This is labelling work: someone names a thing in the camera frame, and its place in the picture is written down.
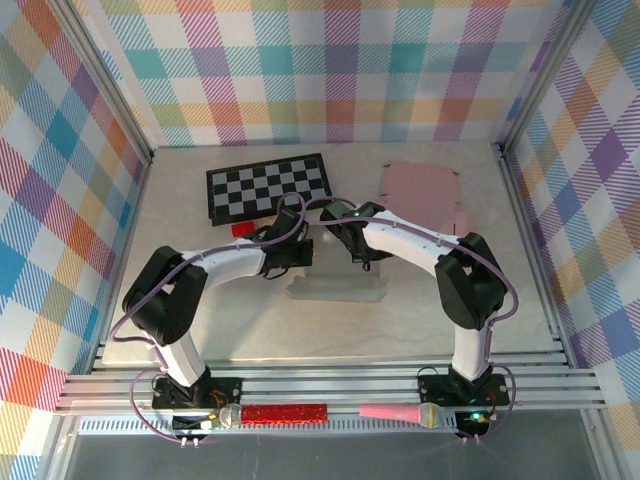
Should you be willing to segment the white paper box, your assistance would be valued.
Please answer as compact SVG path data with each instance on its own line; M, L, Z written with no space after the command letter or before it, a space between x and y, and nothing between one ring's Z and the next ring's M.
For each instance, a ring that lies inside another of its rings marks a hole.
M296 300L325 302L378 303L387 294L387 280L380 276L380 267L373 264L365 271L354 263L340 240L328 230L313 227L312 265L296 275L287 287L287 294Z

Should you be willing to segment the pink paper box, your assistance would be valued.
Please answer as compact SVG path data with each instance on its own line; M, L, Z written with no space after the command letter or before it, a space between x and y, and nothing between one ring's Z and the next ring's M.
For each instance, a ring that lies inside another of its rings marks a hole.
M410 223L464 237L475 230L454 169L394 161L383 168L378 203Z

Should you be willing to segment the black and grey chessboard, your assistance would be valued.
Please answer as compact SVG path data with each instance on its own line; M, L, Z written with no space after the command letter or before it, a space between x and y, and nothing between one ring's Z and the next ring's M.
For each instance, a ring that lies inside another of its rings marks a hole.
M332 194L319 153L209 170L206 186L213 226L273 216L279 200L289 192L306 201Z

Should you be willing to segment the red glitter toy microphone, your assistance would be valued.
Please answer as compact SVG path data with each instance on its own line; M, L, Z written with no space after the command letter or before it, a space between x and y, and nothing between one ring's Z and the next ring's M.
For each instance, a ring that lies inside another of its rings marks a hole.
M242 426L324 424L328 421L328 407L325 404L230 404L220 409L216 419L227 429Z

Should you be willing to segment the pink toy microphone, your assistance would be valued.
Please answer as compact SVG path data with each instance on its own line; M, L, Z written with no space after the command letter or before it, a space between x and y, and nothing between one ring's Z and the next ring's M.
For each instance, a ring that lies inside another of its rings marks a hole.
M403 421L427 429L447 426L444 410L433 403L420 405L362 405L359 415L365 418Z

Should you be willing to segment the black controller board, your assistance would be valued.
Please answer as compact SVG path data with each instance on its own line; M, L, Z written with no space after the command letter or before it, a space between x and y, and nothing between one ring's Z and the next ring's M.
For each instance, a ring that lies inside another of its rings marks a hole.
M209 432L219 426L219 415L209 413L200 416L173 416L171 420L172 431L201 431Z
M489 431L490 413L488 411L456 412L455 419L459 436L483 436Z

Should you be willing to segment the aluminium mounting rail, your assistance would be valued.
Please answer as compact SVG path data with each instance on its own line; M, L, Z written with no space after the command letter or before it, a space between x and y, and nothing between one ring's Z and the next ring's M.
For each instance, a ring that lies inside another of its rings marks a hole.
M560 353L499 355L516 406L528 410L580 410L604 407L595 373L568 365ZM324 403L332 413L353 413L362 404L412 404L418 401L418 376L445 374L443 357L407 359L326 358L304 361L219 361L216 377L239 377L245 404ZM145 377L133 385L140 365L100 364L86 375L67 378L56 413L124 414L134 400L149 410L153 390Z

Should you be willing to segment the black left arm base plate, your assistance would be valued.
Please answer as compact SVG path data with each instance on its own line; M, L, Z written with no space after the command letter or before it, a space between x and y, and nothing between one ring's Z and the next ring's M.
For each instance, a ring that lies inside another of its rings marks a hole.
M228 404L239 404L242 379L204 376L193 385L184 386L169 376L160 376L152 381L152 390L154 409L211 410Z

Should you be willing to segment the aluminium side rail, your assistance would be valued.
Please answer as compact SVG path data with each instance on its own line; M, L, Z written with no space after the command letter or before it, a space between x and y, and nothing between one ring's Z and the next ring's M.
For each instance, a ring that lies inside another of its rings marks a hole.
M523 196L521 195L516 182L516 176L501 146L499 144L492 143L491 149L498 166L502 183L506 189L509 203L515 216L519 235L524 246L524 251L526 253L529 269L536 287L538 299L541 301L542 311L544 312L548 329L553 339L560 341L568 367L575 369L578 367L577 359L566 329L562 323L552 285L546 275L542 256L538 251L534 231L526 211Z
M99 322L96 324L93 335L91 337L88 357L81 370L83 374L91 373L93 365L98 357L98 351L106 344L106 341L109 338L113 316L118 309L118 295L122 286L127 261L130 254L131 245L134 240L135 229L140 215L141 205L144 201L145 190L148 184L149 174L153 166L153 162L154 156L151 156L145 163L144 169L142 170L140 187L135 202L133 203L131 216L127 222L127 228L125 231L126 236L124 238L123 248L116 263L116 269L114 270L114 276L111 282L107 303L104 307L104 312L101 314Z

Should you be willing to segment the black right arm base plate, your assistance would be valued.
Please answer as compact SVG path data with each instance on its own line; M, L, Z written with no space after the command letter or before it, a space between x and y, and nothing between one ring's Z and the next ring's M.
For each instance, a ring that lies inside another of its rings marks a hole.
M479 386L454 381L449 374L420 375L417 380L421 403L443 407L507 406L510 402L505 377L492 373Z

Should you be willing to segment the aluminium frame post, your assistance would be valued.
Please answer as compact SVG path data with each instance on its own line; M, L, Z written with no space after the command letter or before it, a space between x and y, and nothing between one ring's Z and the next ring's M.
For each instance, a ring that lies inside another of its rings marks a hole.
M134 149L144 159L146 165L151 165L155 156L154 149L120 91L73 0L45 1L69 36L99 91L106 97L107 103L114 111L114 116L132 141Z
M503 157L509 156L525 133L596 3L597 0L562 1L495 141Z

